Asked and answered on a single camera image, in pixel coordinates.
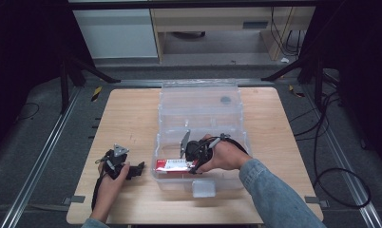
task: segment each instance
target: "sleeve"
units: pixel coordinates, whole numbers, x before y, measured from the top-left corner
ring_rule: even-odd
[[[82,225],[82,228],[108,228],[108,226],[99,220],[88,218]]]
[[[239,178],[266,227],[325,227],[297,192],[260,161],[246,162]]]

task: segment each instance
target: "hand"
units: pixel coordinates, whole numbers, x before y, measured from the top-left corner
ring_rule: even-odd
[[[129,166],[129,162],[124,164],[124,167],[116,180],[113,180],[108,174],[104,175],[102,183],[99,186],[96,205],[90,215],[92,219],[97,219],[104,223],[107,221],[111,206],[120,194],[121,188],[124,185],[126,175],[128,175],[129,172]],[[103,163],[101,162],[99,164],[99,173],[103,171]]]
[[[211,135],[205,135],[203,140],[211,138]],[[221,168],[225,170],[240,169],[245,162],[251,160],[252,157],[239,150],[230,142],[220,141],[213,148],[212,159],[202,165],[197,173],[208,172],[211,169]]]

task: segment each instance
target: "black cable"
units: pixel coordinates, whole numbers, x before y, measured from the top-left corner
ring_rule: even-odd
[[[324,122],[325,118],[326,118],[326,111],[327,111],[327,107],[330,103],[330,99],[333,95],[335,95],[336,92],[330,94],[329,96],[327,96],[324,101],[323,101],[323,107],[324,107],[324,110],[321,114],[321,117],[320,117],[320,120],[319,120],[319,125],[318,125],[318,128],[315,132],[315,148],[314,148],[314,170],[315,170],[315,181],[313,183],[313,188],[315,188],[315,186],[318,184],[321,189],[330,197],[332,198],[333,200],[339,202],[340,204],[344,205],[344,206],[347,206],[347,207],[351,207],[351,208],[355,208],[355,209],[359,209],[359,208],[362,208],[366,205],[368,205],[370,203],[370,201],[372,200],[372,193],[370,191],[370,188],[369,186],[366,184],[366,182],[363,181],[363,179],[361,179],[358,175],[356,175],[354,172],[352,172],[351,170],[348,170],[348,169],[344,169],[344,168],[329,168],[329,169],[326,169],[324,170],[323,172],[321,172],[319,175],[318,175],[318,171],[317,171],[317,164],[316,164],[316,148],[317,148],[317,143],[318,143],[318,133],[319,133],[319,129],[321,128],[322,126],[322,123]],[[360,204],[360,205],[356,205],[356,204],[351,204],[351,203],[348,203],[348,202],[345,202],[341,199],[338,199],[336,198],[335,196],[333,196],[321,183],[320,179],[322,176],[324,176],[326,173],[329,173],[329,172],[332,172],[332,171],[340,171],[340,172],[346,172],[346,173],[349,173],[350,175],[353,175],[355,176],[358,180],[360,180],[361,184],[363,185],[363,187],[365,188],[366,190],[366,193],[368,194],[368,198],[367,200]]]
[[[321,132],[321,134],[318,135],[318,137],[323,136],[328,131],[328,128],[330,127],[330,122],[328,121],[327,116],[325,116],[325,119],[327,119],[327,126],[325,127],[325,130],[323,132]],[[308,140],[313,140],[313,139],[315,139],[315,137],[305,138],[305,139],[296,139],[296,141],[308,141]]]
[[[292,33],[293,33],[293,31],[290,30],[289,34],[288,34],[288,38],[286,39],[285,49],[289,53],[293,53],[294,55],[298,55],[298,49],[300,48],[300,46],[299,46],[300,45],[300,31],[298,32],[297,46],[289,45],[289,41],[291,39]]]
[[[98,163],[98,162],[102,162],[103,165],[102,165],[102,170],[100,172],[100,176],[96,180],[96,184],[95,184],[94,190],[93,190],[93,197],[92,197],[91,205],[90,205],[92,211],[93,211],[94,207],[96,206],[97,196],[99,195],[99,187],[102,184],[102,181],[105,178],[105,175],[107,174],[107,172],[105,172],[105,166],[106,166],[105,158],[102,158],[100,160],[95,161],[95,163]]]
[[[40,110],[40,105],[38,105],[38,104],[36,104],[36,103],[26,103],[25,105],[35,105],[35,106],[37,107],[37,109],[34,111],[33,114],[28,115],[27,117],[23,117],[23,118],[19,118],[19,117],[18,117],[18,118],[16,119],[16,122],[18,122],[18,121],[23,121],[23,120],[26,120],[26,119],[29,119],[29,118],[35,116],[35,115],[39,112],[39,110]]]
[[[339,100],[339,98],[334,99],[334,100],[332,100],[331,102],[328,101],[328,104],[327,104],[327,105],[330,105],[331,103],[333,103],[333,102],[335,102],[335,101],[337,101],[337,100]],[[302,116],[304,116],[304,115],[307,115],[308,113],[310,113],[310,112],[313,111],[313,110],[316,110],[316,107],[313,108],[313,109],[311,109],[311,110],[309,110],[309,111],[307,111],[307,112],[305,112],[305,113],[303,113],[303,114],[301,114],[301,115],[299,115],[299,116],[297,116],[297,117],[294,117],[294,118],[292,119],[292,121],[294,121],[295,119],[300,118],[300,117],[302,117]],[[305,131],[300,132],[300,133],[296,133],[296,134],[294,134],[294,136],[296,137],[296,136],[300,136],[300,135],[304,135],[304,134],[306,134],[306,133],[309,133],[310,131],[312,131],[312,130],[314,130],[316,127],[318,127],[319,124],[320,124],[320,121],[318,121],[317,123],[315,123],[315,125],[312,126],[312,127],[310,127],[308,130],[305,130]]]
[[[296,46],[296,58],[298,58],[298,55],[300,54],[300,35],[301,35],[301,30],[298,31],[297,46]]]
[[[275,30],[277,31],[277,36],[279,37],[279,41],[277,40],[277,38],[274,35],[273,27],[275,27]],[[294,54],[293,55],[286,54],[283,51],[283,47],[282,47],[282,44],[281,44],[282,38],[280,37],[279,30],[277,30],[277,25],[275,24],[275,20],[274,20],[274,7],[271,7],[271,26],[270,26],[270,29],[271,29],[272,37],[274,38],[275,42],[277,42],[277,46],[279,47],[279,49],[282,52],[282,54],[285,55],[285,56],[295,56]]]

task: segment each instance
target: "black device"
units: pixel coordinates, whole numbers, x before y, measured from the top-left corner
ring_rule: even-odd
[[[120,145],[114,144],[114,150],[110,149],[105,152],[105,155],[95,161],[95,163],[104,162],[103,170],[100,173],[100,177],[96,181],[93,191],[93,199],[91,202],[91,209],[94,209],[96,205],[96,199],[99,192],[100,184],[102,183],[103,177],[108,174],[113,180],[116,180],[120,175],[121,170],[124,167],[124,162],[127,157],[129,150]],[[129,166],[128,174],[126,175],[126,180],[131,180],[133,177],[140,176],[144,168],[144,161],[139,163],[137,166]]]
[[[218,137],[211,137],[205,140],[188,141],[191,130],[188,130],[181,141],[180,158],[185,154],[185,159],[188,162],[195,162],[195,166],[189,171],[191,174],[197,174],[197,170],[205,163],[209,162],[213,157],[213,147],[219,141],[227,141],[235,145],[242,152],[247,151],[235,140],[230,139],[230,135],[221,133]]]

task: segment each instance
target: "plastic storage box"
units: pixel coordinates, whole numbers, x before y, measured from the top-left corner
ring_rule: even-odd
[[[159,162],[183,163],[181,140],[190,130],[189,141],[205,134],[229,134],[250,152],[243,129],[243,107],[235,80],[173,81],[162,85],[159,104],[159,133],[153,153],[151,173],[162,190],[192,191],[196,198],[214,197],[216,191],[240,189],[239,171],[221,169],[193,175],[165,172]]]

